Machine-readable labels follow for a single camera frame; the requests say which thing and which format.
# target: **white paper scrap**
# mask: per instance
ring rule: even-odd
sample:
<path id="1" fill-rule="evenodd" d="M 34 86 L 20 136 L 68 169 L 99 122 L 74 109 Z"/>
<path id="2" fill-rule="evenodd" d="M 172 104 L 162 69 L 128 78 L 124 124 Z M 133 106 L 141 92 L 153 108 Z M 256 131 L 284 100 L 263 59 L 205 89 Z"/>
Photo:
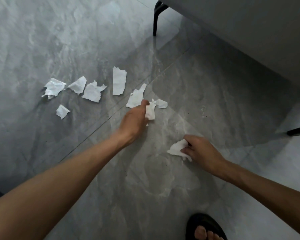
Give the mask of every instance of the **white paper scrap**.
<path id="1" fill-rule="evenodd" d="M 158 105 L 159 109 L 165 109 L 165 108 L 168 107 L 168 102 L 163 101 L 163 100 L 161 100 L 161 99 L 157 99 L 157 100 L 155 101 L 155 103 L 156 103 L 156 105 Z"/>
<path id="2" fill-rule="evenodd" d="M 134 108 L 141 104 L 143 100 L 143 92 L 146 89 L 147 84 L 142 84 L 141 88 L 139 90 L 135 89 L 133 93 L 130 94 L 128 103 L 126 107 L 128 108 Z"/>
<path id="3" fill-rule="evenodd" d="M 97 86 L 97 82 L 94 81 L 86 86 L 86 89 L 84 90 L 83 98 L 91 100 L 93 102 L 98 103 L 101 98 L 101 91 L 106 89 L 107 86 L 104 84 L 101 87 Z"/>
<path id="4" fill-rule="evenodd" d="M 74 91 L 76 94 L 80 94 L 84 92 L 84 86 L 86 85 L 87 79 L 82 76 L 78 80 L 76 80 L 74 83 L 71 83 L 68 88 L 70 88 L 72 91 Z"/>
<path id="5" fill-rule="evenodd" d="M 170 149 L 167 151 L 167 153 L 171 154 L 171 155 L 177 155 L 177 156 L 181 156 L 183 160 L 185 160 L 186 158 L 192 162 L 192 159 L 190 156 L 188 156 L 187 154 L 181 152 L 181 149 L 184 149 L 185 147 L 187 147 L 189 144 L 185 139 L 182 139 L 181 141 L 178 141 L 177 143 L 173 144 Z"/>
<path id="6" fill-rule="evenodd" d="M 69 112 L 70 110 L 61 104 L 59 105 L 59 108 L 56 110 L 57 116 L 59 116 L 61 119 L 63 119 Z"/>
<path id="7" fill-rule="evenodd" d="M 126 70 L 120 70 L 117 67 L 112 68 L 112 70 L 113 70 L 112 95 L 123 94 L 124 89 L 126 87 L 127 72 Z"/>
<path id="8" fill-rule="evenodd" d="M 66 83 L 59 81 L 57 79 L 51 78 L 50 81 L 45 85 L 45 87 L 47 88 L 44 95 L 46 96 L 48 95 L 48 99 L 52 99 L 54 96 L 57 96 L 59 94 L 59 92 L 61 92 L 62 90 L 64 90 L 66 86 Z"/>
<path id="9" fill-rule="evenodd" d="M 155 119 L 155 107 L 156 107 L 156 103 L 152 99 L 152 102 L 150 102 L 150 104 L 147 105 L 145 108 L 145 117 L 148 118 L 149 120 Z"/>

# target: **crumpled paper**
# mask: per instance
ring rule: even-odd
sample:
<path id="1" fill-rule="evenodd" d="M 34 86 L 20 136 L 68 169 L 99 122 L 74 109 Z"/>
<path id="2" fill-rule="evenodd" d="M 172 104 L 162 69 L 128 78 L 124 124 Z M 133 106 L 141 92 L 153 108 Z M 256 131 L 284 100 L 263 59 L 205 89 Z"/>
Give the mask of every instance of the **crumpled paper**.
<path id="1" fill-rule="evenodd" d="M 189 155 L 180 151 L 181 149 L 188 147 L 188 145 L 188 142 L 185 139 L 182 139 L 181 141 L 173 144 L 167 151 L 167 153 L 171 155 L 181 156 L 183 160 L 188 159 L 190 162 L 192 162 L 192 158 Z"/>
<path id="2" fill-rule="evenodd" d="M 84 99 L 88 99 L 88 100 L 98 103 L 101 98 L 101 91 L 103 91 L 106 88 L 107 88 L 107 86 L 105 86 L 104 84 L 101 87 L 98 87 L 97 82 L 94 81 L 87 85 L 82 97 Z"/>
<path id="3" fill-rule="evenodd" d="M 57 79 L 51 78 L 50 81 L 45 85 L 47 88 L 44 95 L 41 97 L 44 97 L 48 95 L 48 99 L 52 99 L 54 96 L 57 96 L 59 92 L 64 90 L 66 86 L 66 83 L 59 81 Z"/>
<path id="4" fill-rule="evenodd" d="M 78 80 L 76 80 L 74 83 L 71 83 L 68 88 L 70 88 L 72 91 L 74 91 L 76 94 L 80 94 L 84 92 L 84 86 L 86 85 L 87 79 L 82 76 Z"/>
<path id="5" fill-rule="evenodd" d="M 70 110 L 61 104 L 59 105 L 59 108 L 56 110 L 57 116 L 59 116 L 61 119 L 63 119 L 69 112 Z"/>
<path id="6" fill-rule="evenodd" d="M 155 119 L 155 107 L 156 107 L 156 103 L 152 99 L 152 102 L 150 102 L 150 104 L 147 105 L 145 108 L 145 117 L 148 118 L 149 120 Z"/>
<path id="7" fill-rule="evenodd" d="M 156 103 L 156 105 L 158 105 L 159 109 L 165 109 L 165 108 L 168 107 L 168 102 L 163 101 L 163 100 L 161 100 L 161 99 L 157 99 L 157 100 L 155 101 L 155 103 Z"/>
<path id="8" fill-rule="evenodd" d="M 124 89 L 126 87 L 127 72 L 126 70 L 120 70 L 117 67 L 112 68 L 112 70 L 113 70 L 112 95 L 120 95 L 124 93 Z"/>
<path id="9" fill-rule="evenodd" d="M 135 89 L 133 93 L 130 94 L 128 103 L 126 107 L 128 108 L 134 108 L 141 104 L 143 100 L 143 92 L 146 89 L 147 84 L 142 84 L 141 88 L 139 90 Z"/>

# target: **hand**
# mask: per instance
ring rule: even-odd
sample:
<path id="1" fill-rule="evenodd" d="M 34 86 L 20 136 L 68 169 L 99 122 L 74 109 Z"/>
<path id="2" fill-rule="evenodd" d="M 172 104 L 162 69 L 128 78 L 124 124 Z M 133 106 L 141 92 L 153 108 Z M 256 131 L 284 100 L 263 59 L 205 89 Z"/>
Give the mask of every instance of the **hand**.
<path id="1" fill-rule="evenodd" d="M 219 177 L 226 170 L 230 162 L 206 138 L 185 135 L 184 139 L 189 146 L 181 152 L 192 157 L 205 171 Z"/>
<path id="2" fill-rule="evenodd" d="M 146 106 L 149 105 L 148 100 L 142 100 L 141 105 L 132 108 L 123 117 L 118 133 L 123 136 L 125 140 L 125 146 L 134 142 L 138 136 L 144 131 L 148 123 L 146 118 Z"/>

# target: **person's right arm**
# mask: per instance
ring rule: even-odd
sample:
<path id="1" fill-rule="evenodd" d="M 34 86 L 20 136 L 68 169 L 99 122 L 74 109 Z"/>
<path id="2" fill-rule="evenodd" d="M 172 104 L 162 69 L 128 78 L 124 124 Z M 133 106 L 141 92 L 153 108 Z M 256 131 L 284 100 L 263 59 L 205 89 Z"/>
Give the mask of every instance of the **person's right arm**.
<path id="1" fill-rule="evenodd" d="M 256 175 L 227 161 L 205 138 L 185 135 L 182 149 L 205 171 L 236 185 L 280 217 L 300 234 L 300 192 Z"/>

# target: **black slipper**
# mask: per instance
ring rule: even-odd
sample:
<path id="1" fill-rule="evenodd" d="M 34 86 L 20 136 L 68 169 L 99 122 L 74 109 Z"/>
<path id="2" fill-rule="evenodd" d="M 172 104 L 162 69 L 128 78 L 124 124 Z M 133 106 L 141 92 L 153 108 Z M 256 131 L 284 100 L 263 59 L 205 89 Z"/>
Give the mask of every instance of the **black slipper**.
<path id="1" fill-rule="evenodd" d="M 185 240 L 196 240 L 195 231 L 197 226 L 203 226 L 207 233 L 208 231 L 212 231 L 218 234 L 220 238 L 228 240 L 221 226 L 211 216 L 203 213 L 196 213 L 189 218 L 185 230 Z"/>

